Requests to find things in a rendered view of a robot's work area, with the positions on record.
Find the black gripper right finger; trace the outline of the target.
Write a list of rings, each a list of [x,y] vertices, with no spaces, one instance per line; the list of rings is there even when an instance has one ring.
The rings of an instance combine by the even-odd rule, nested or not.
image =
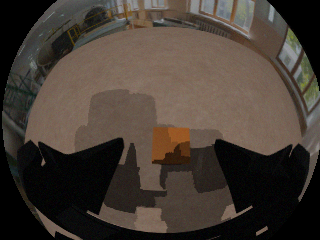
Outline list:
[[[268,156],[221,139],[215,140],[213,148],[239,213],[251,207],[251,201],[263,191],[276,168],[291,153],[292,144]]]

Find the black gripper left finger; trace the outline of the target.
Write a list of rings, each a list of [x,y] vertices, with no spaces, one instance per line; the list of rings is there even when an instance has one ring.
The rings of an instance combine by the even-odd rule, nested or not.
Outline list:
[[[80,152],[65,153],[39,141],[40,152],[45,163],[59,172],[67,185],[87,207],[88,211],[99,215],[105,193],[112,181],[121,153],[124,152],[123,137],[109,140],[96,147]]]

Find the orange block with dark square face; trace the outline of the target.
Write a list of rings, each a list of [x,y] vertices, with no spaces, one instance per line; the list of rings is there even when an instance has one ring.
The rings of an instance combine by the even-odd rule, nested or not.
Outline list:
[[[151,163],[191,163],[189,143],[189,128],[153,127]]]

